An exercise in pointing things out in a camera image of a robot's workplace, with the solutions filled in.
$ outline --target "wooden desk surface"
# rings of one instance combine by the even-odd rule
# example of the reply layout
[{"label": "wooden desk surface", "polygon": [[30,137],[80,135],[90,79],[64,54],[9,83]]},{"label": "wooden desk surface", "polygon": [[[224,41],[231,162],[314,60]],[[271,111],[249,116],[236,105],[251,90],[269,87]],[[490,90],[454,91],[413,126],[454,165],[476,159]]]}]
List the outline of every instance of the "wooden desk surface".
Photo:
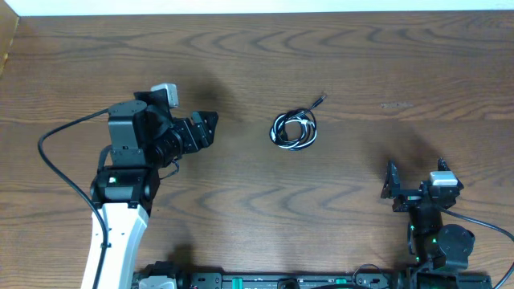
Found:
[{"label": "wooden desk surface", "polygon": [[[84,272],[91,212],[38,138],[162,82],[178,85],[177,116],[220,121],[214,145],[161,185],[137,268],[413,261],[407,214],[379,198],[391,157],[413,185],[445,157],[466,186],[453,210],[514,231],[514,12],[22,18],[0,80],[0,287],[78,287]],[[322,91],[316,143],[275,147],[276,115]],[[87,190],[108,143],[101,117],[45,149]],[[496,283],[512,243],[444,222],[475,233],[470,268]]]}]

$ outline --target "coiled cable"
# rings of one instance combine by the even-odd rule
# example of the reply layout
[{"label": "coiled cable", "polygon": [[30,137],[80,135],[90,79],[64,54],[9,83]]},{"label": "coiled cable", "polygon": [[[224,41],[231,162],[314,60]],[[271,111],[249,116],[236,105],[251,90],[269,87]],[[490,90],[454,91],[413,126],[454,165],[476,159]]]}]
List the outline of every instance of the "coiled cable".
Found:
[{"label": "coiled cable", "polygon": [[[312,145],[317,138],[316,118],[312,110],[320,105],[325,98],[327,98],[327,95],[323,94],[310,108],[298,108],[278,115],[270,129],[271,141],[279,148],[290,151],[299,151]],[[286,124],[292,122],[300,124],[301,134],[298,138],[289,140]]]}]

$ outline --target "white wall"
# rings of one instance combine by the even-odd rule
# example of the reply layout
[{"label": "white wall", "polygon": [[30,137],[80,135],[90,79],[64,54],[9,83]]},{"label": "white wall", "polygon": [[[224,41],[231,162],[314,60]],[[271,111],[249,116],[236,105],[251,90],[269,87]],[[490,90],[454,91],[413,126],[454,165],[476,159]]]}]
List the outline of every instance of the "white wall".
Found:
[{"label": "white wall", "polygon": [[514,0],[6,0],[6,2],[20,16],[514,10]]}]

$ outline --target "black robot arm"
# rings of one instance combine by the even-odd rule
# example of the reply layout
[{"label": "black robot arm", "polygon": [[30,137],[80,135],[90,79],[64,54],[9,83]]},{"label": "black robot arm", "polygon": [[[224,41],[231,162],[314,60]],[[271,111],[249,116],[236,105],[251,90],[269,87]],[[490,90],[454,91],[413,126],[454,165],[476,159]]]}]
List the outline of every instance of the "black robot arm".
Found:
[{"label": "black robot arm", "polygon": [[183,154],[196,153],[214,141],[216,112],[193,112],[192,120],[173,118],[177,93],[172,84],[151,92],[136,92],[135,100],[108,110],[112,165],[99,169],[91,195],[99,209],[104,203],[141,205],[148,215],[160,185],[158,170]]},{"label": "black robot arm", "polygon": [[409,213],[407,242],[418,262],[400,278],[406,287],[461,287],[459,272],[467,269],[475,235],[459,225],[443,225],[441,210],[452,207],[463,188],[442,158],[438,170],[430,173],[429,180],[421,181],[418,189],[402,189],[398,169],[389,162],[381,197],[394,200],[394,212]]}]

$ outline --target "cable connector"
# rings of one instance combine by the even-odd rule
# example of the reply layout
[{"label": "cable connector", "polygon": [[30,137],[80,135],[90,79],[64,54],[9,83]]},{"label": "cable connector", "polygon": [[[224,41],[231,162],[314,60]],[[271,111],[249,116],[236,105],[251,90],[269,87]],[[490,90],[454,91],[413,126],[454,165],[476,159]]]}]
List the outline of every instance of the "cable connector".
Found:
[{"label": "cable connector", "polygon": [[306,125],[306,124],[312,124],[312,121],[310,121],[310,120],[300,120],[300,123]]},{"label": "cable connector", "polygon": [[327,98],[327,94],[323,92],[323,95],[320,96],[320,98],[318,100],[316,100],[314,102],[314,104],[312,104],[311,109],[314,109],[315,107],[320,105],[323,102],[323,100],[326,99],[326,98]]}]

